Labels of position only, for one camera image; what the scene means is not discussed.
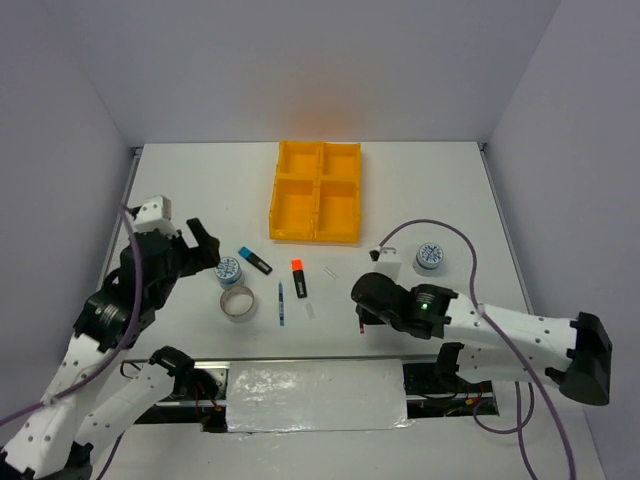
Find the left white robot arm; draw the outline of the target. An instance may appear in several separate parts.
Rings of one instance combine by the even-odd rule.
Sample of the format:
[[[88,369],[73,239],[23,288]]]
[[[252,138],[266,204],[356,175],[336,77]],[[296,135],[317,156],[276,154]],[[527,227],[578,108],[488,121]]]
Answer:
[[[187,226],[194,247],[180,232],[145,232],[141,223],[125,226],[130,244],[120,254],[119,268],[86,300],[42,399],[15,415],[25,422],[1,449],[2,478],[88,479],[103,452],[158,401],[217,394],[215,380],[190,356],[164,346],[121,390],[96,402],[177,281],[218,265],[219,240],[197,218]]]

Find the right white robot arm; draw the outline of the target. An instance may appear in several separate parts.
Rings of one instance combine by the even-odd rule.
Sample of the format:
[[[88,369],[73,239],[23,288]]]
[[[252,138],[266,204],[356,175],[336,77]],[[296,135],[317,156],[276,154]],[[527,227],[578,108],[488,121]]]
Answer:
[[[472,300],[433,284],[405,289],[370,272],[351,291],[363,325],[387,325],[441,341],[436,383],[446,391],[486,381],[540,382],[575,402],[610,401],[613,344],[601,320],[529,315]]]

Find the blue gel pen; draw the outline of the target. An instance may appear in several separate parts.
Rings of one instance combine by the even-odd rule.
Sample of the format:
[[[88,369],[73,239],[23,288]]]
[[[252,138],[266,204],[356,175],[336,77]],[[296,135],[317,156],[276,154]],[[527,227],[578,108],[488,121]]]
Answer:
[[[285,326],[285,312],[284,312],[284,287],[281,281],[278,282],[278,318],[279,325]]]

